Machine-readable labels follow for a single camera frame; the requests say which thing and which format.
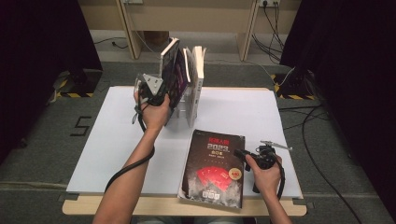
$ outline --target yellow and black hazard tape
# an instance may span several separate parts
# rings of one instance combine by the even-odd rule
[[[276,75],[271,75],[271,78],[275,82],[275,93],[276,96],[282,99],[293,99],[293,100],[315,100],[315,97],[310,94],[309,90],[303,92],[290,92],[290,90],[285,91],[285,87],[279,86],[280,84],[275,81]]]
[[[58,92],[58,97],[71,97],[71,98],[93,97],[93,93]]]
[[[93,97],[93,92],[68,92],[67,91],[62,91],[62,88],[64,88],[67,84],[68,79],[65,79],[60,86],[60,91],[58,92],[57,96],[58,97],[70,97],[70,98],[80,98],[80,97]]]

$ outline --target black curtain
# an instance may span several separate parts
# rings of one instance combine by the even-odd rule
[[[351,154],[396,220],[395,24],[393,0],[303,0],[280,63],[314,72]]]
[[[77,0],[0,1],[0,163],[29,132],[62,71],[102,70]]]

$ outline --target red and black book cover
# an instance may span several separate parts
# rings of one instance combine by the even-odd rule
[[[245,149],[245,136],[194,130],[178,196],[242,208],[244,163],[235,149]]]

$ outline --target book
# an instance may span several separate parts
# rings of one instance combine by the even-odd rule
[[[166,80],[168,75],[173,71],[173,67],[176,61],[178,44],[180,40],[175,37],[169,37],[169,44],[161,52],[160,55],[160,73],[159,78]]]
[[[201,97],[201,90],[204,85],[204,57],[206,48],[202,46],[195,46],[192,52],[185,49],[188,62],[187,71],[191,79],[188,94],[186,94],[187,104],[187,122],[190,127],[194,126],[195,119],[197,118],[198,104]]]
[[[165,89],[170,99],[168,118],[172,117],[177,104],[180,102],[189,84],[184,56],[178,47],[179,42],[179,39],[170,37],[169,44],[161,52],[160,78],[165,83]]]
[[[245,149],[245,136],[194,130],[177,197],[242,208],[244,163],[236,149]]]

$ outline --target left hand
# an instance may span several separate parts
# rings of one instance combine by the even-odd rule
[[[134,93],[134,99],[137,101],[137,92]],[[169,95],[165,94],[161,105],[149,105],[143,103],[140,109],[143,110],[143,121],[145,121],[147,130],[159,131],[168,120]]]

